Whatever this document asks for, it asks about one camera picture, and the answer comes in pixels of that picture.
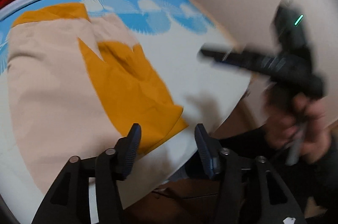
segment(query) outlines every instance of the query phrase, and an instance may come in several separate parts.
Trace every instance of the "yellow object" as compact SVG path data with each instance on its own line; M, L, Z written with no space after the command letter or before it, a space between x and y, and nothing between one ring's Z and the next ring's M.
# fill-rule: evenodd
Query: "yellow object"
M56 19L76 19L76 18L84 18L86 20L89 20L87 10L84 4L64 3L52 5L50 7L44 7L36 11L26 11L13 22L12 27L30 22L52 21Z
M79 39L92 84L116 129L126 136L133 123L142 128L139 152L148 153L187 127L183 108L173 103L141 45L100 42L103 61Z

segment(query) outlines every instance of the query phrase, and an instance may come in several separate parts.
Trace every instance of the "person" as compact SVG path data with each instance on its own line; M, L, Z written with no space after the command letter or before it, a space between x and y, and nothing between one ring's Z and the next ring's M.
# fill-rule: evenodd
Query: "person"
M309 224L338 223L338 150L337 142L325 126L325 107L322 100L312 101L303 94L293 99L296 112L307 117L305 139L300 149L301 158L293 166L285 165L288 151L273 160L272 165L282 177L302 212L304 213L309 197L314 197L317 205L327 208L320 216L307 219ZM239 156L256 158L264 156L273 159L298 130L296 118L269 103L269 92L265 94L264 110L268 116L262 127L221 139L222 147L227 147ZM170 180L180 178L207 178L198 153Z

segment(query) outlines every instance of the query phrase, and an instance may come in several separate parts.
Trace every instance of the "floor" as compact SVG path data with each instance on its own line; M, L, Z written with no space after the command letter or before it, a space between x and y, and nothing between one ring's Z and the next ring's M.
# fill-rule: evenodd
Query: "floor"
M234 136L252 128L240 102L230 117L213 134L216 138ZM219 182L184 179L160 187L162 193L184 198L170 199L150 193L125 210L127 223L134 224L202 224L208 223L215 204Z

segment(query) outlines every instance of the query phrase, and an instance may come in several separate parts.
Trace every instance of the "black clamp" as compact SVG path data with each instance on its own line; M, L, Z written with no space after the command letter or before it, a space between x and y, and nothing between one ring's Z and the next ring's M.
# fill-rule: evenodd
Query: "black clamp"
M100 224L119 224L122 204L116 180L130 174L141 140L141 127L134 124L128 136L97 157L81 160L72 156L45 195L32 224L91 224L89 178L95 177Z
M211 180L221 181L213 224L283 224L288 218L294 224L306 223L295 198L266 158L248 159L223 148L203 124L196 126L195 140L204 172Z

